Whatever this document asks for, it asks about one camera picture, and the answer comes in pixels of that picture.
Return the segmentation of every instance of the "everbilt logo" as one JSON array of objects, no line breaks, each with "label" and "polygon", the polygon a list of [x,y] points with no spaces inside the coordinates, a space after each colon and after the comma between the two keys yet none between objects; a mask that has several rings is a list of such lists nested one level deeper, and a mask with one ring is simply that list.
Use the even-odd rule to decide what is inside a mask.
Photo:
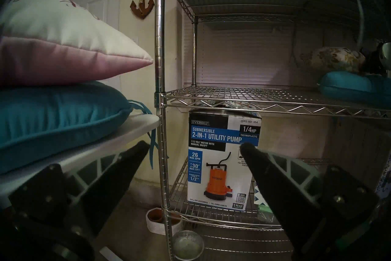
[{"label": "everbilt logo", "polygon": [[192,124],[195,124],[195,125],[209,125],[209,122],[208,121],[192,120]]}]

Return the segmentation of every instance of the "blue label band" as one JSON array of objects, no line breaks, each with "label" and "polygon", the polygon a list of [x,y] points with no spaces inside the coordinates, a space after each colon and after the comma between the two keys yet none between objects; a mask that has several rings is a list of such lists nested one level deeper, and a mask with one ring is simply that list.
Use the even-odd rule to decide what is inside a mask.
[{"label": "blue label band", "polygon": [[259,135],[249,135],[248,133],[241,133],[239,130],[225,130],[191,125],[191,138],[231,144],[249,142],[254,146],[258,146]]},{"label": "blue label band", "polygon": [[188,174],[189,182],[201,183],[202,151],[189,149]]}]

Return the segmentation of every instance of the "orange utility pump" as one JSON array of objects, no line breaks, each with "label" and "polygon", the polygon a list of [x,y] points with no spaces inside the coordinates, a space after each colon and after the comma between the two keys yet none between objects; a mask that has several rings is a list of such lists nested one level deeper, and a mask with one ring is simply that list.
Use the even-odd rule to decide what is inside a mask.
[{"label": "orange utility pump", "polygon": [[227,165],[221,164],[221,162],[228,160],[231,153],[229,153],[228,157],[224,160],[221,160],[219,164],[208,164],[206,166],[210,166],[210,175],[208,186],[206,187],[206,191],[204,191],[204,195],[213,200],[225,200],[226,197],[232,197],[232,189],[229,186],[225,186],[225,179],[227,177]]}]

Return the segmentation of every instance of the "floral pillow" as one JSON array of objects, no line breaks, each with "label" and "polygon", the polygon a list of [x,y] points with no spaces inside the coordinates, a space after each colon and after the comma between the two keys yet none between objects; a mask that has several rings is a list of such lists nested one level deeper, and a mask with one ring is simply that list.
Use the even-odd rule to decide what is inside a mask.
[{"label": "floral pillow", "polygon": [[364,61],[364,55],[358,51],[343,47],[323,47],[301,54],[298,64],[302,68],[324,72],[340,70],[359,73]]},{"label": "floral pillow", "polygon": [[70,0],[7,0],[0,86],[103,80],[152,64],[130,38]]}]

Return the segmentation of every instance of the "qr code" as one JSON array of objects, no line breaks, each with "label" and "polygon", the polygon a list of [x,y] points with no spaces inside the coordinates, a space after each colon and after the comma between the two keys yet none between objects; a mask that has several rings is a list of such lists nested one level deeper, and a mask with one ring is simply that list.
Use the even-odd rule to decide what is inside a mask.
[{"label": "qr code", "polygon": [[246,200],[246,194],[238,194],[238,196],[236,197],[236,202],[238,203],[244,203],[245,200]]}]

